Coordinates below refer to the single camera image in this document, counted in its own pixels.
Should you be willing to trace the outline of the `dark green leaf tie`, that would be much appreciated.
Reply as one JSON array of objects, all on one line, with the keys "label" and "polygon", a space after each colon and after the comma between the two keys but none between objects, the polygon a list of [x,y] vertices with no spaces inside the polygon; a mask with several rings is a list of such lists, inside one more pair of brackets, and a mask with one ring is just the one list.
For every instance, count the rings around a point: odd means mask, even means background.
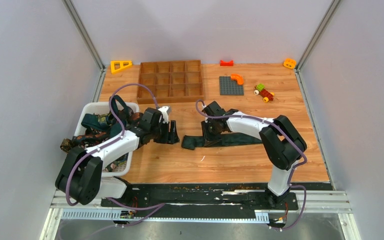
[{"label": "dark green leaf tie", "polygon": [[196,148],[234,147],[258,144],[262,144],[262,141],[253,136],[243,133],[227,133],[222,134],[215,142],[206,141],[203,136],[185,135],[181,147],[187,150],[195,150]]}]

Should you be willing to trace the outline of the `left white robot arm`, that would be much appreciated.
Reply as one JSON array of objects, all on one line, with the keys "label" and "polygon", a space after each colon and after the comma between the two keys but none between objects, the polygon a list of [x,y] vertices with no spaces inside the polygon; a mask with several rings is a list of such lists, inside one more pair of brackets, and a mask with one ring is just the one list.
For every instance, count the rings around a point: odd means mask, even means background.
[{"label": "left white robot arm", "polygon": [[150,141],[176,143],[176,122],[169,120],[171,111],[169,106],[149,107],[135,123],[116,136],[86,149],[72,148],[55,181],[55,187],[65,193],[67,203],[87,205],[95,198],[114,198],[120,206],[129,206],[133,193],[127,189],[127,182],[115,175],[104,177],[103,170]]}]

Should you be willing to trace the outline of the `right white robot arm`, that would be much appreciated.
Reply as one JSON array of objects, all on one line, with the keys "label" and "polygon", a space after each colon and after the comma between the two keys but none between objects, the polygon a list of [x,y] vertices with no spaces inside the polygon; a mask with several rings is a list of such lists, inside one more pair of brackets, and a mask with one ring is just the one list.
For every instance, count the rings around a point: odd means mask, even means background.
[{"label": "right white robot arm", "polygon": [[223,132],[239,133],[260,140],[273,165],[267,184],[266,204],[278,209],[290,192],[292,176],[297,167],[307,163],[307,143],[285,115],[276,118],[257,117],[237,109],[224,110],[213,101],[198,111],[204,139],[214,144]]}]

